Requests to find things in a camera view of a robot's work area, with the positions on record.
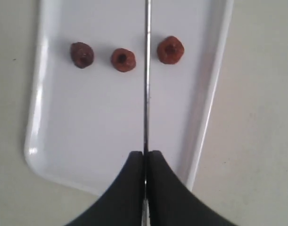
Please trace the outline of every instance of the tray rim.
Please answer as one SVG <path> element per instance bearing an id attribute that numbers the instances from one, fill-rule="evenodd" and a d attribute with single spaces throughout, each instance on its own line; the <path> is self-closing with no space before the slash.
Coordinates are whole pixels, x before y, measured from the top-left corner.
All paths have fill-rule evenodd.
<path id="1" fill-rule="evenodd" d="M 36 102 L 36 97 L 38 95 L 38 86 L 40 85 L 40 67 L 41 67 L 41 58 L 42 56 L 42 51 L 44 46 L 41 45 L 41 43 L 44 40 L 44 35 L 43 35 L 43 30 L 44 30 L 44 15 L 45 11 L 47 9 L 47 1 L 46 0 L 41 0 L 39 3 L 39 16 L 38 16 L 38 28 L 37 28 L 37 47 L 35 50 L 35 63 L 34 63 L 34 70 L 33 70 L 33 84 L 32 84 L 32 91 L 31 91 L 31 101 L 30 101 L 30 107 L 29 107 L 29 114 L 28 114 L 28 123 L 26 126 L 26 135 L 25 135 L 25 145 L 24 145 L 24 155 L 25 155 L 25 161 L 28 165 L 28 167 L 38 176 L 64 185 L 64 186 L 69 186 L 73 187 L 82 191 L 86 191 L 89 193 L 94 193 L 97 194 L 97 192 L 94 191 L 92 187 L 87 187 L 83 186 L 78 183 L 74 183 L 72 181 L 67 181 L 49 174 L 44 174 L 41 173 L 38 170 L 38 166 L 34 164 L 34 162 L 31 159 L 31 155 L 33 154 L 30 150 L 31 147 L 31 140 L 32 140 L 32 128 L 33 124 L 35 121 L 34 118 L 34 113 L 36 110 L 35 102 Z M 229 31 L 229 26 L 230 26 L 230 21 L 232 17 L 232 11 L 233 11 L 233 4 L 234 0 L 225 0 L 225 7 L 224 7 L 224 12 L 222 16 L 222 24 L 221 24 L 221 29 L 219 33 L 219 39 L 218 39 L 218 44 L 217 44 L 217 49 L 216 49 L 216 54 L 214 58 L 214 63 L 213 63 L 213 68 L 211 72 L 211 77 L 210 77 L 210 82 L 209 82 L 209 88 L 207 91 L 207 97 L 206 97 L 206 102 L 204 105 L 204 110 L 203 110 L 203 117 L 201 120 L 201 128 L 199 129 L 198 132 L 198 137 L 196 140 L 196 145 L 193 150 L 194 155 L 193 155 L 193 161 L 190 165 L 189 168 L 189 175 L 186 180 L 185 186 L 191 191 L 193 189 L 194 183 L 195 183 L 195 178 L 197 175 L 197 170 L 199 167 L 199 160 L 200 156 L 202 153 L 203 149 L 203 144 L 204 144 L 204 139 L 206 137 L 206 131 L 208 127 L 208 122 L 212 110 L 212 105 L 213 105 L 213 100 L 216 92 L 216 87 L 217 87 L 217 82 L 219 79 L 219 74 L 220 74 L 220 69 L 221 69 L 221 64 L 222 64 L 222 58 L 224 54 L 224 49 L 225 49 L 225 43 L 226 39 L 228 36 L 228 31 Z"/>

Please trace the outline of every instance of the white tray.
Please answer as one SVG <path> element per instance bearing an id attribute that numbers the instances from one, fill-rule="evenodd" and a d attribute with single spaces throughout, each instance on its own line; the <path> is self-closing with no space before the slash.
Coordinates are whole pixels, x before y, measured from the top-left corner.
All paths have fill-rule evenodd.
<path id="1" fill-rule="evenodd" d="M 163 152 L 191 189 L 206 132 L 232 0 L 152 1 L 150 150 Z M 38 175 L 102 194 L 128 153 L 143 148 L 145 1 L 42 0 L 25 158 Z M 156 47 L 178 37 L 185 54 L 164 65 Z M 92 46 L 78 69 L 69 48 Z M 115 48 L 136 68 L 112 68 Z"/>

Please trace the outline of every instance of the white table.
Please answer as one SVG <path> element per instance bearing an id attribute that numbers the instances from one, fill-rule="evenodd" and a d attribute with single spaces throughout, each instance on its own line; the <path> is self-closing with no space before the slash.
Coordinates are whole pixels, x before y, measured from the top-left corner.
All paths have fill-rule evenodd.
<path id="1" fill-rule="evenodd" d="M 288 2 L 237 1 L 193 192 L 241 226 L 288 225 Z M 57 226 L 96 197 L 32 173 L 23 142 L 37 0 L 0 0 L 0 225 Z"/>

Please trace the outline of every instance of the metal blade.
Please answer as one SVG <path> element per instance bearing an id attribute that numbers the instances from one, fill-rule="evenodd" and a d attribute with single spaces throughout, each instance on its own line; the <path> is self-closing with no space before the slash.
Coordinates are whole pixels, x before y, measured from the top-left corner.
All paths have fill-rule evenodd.
<path id="1" fill-rule="evenodd" d="M 148 200 L 147 200 L 147 159 L 149 145 L 149 111 L 150 111 L 150 39 L 151 39 L 151 0 L 145 0 L 145 91 L 144 91 L 144 171 L 145 171 L 145 197 L 143 204 L 143 226 L 147 226 Z"/>

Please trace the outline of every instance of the scissors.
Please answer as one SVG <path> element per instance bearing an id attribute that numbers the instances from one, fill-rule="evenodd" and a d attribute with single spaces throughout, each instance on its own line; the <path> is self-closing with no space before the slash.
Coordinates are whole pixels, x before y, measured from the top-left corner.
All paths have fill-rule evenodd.
<path id="1" fill-rule="evenodd" d="M 145 1 L 143 152 L 130 152 L 112 185 L 67 226 L 234 226 L 182 184 L 160 151 L 148 149 L 151 0 Z"/>

